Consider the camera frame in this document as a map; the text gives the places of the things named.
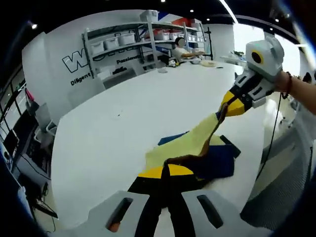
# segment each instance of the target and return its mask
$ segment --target desk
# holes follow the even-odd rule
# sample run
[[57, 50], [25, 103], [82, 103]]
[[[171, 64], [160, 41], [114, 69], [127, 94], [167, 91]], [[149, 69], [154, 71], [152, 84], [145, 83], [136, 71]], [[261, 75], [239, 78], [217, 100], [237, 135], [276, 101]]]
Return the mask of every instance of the desk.
[[[127, 190], [145, 167], [145, 153], [161, 137], [195, 127], [218, 110], [239, 66], [182, 64], [120, 83], [76, 107], [59, 122], [52, 156], [52, 190], [66, 228], [118, 190]], [[239, 211], [253, 188], [264, 143], [265, 108], [226, 118], [216, 131], [240, 150], [233, 177], [208, 188]]]

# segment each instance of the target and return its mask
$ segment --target white storage box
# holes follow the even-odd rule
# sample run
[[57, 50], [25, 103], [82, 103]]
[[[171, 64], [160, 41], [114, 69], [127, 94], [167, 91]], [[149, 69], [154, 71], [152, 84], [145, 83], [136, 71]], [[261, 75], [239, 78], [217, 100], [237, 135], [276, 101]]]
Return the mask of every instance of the white storage box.
[[169, 33], [169, 39], [176, 40], [178, 38], [178, 33]]
[[159, 33], [155, 35], [156, 40], [169, 40], [169, 33]]
[[141, 21], [147, 21], [147, 16], [148, 16], [148, 20], [151, 22], [158, 21], [158, 11], [156, 10], [146, 10], [139, 16], [140, 16]]
[[93, 43], [91, 45], [91, 50], [92, 50], [92, 54], [97, 54], [97, 53], [103, 52], [104, 51], [103, 41]]
[[117, 48], [119, 47], [119, 37], [115, 36], [112, 38], [108, 38], [104, 40], [104, 44], [107, 49]]
[[120, 46], [135, 43], [135, 33], [128, 33], [118, 37]]

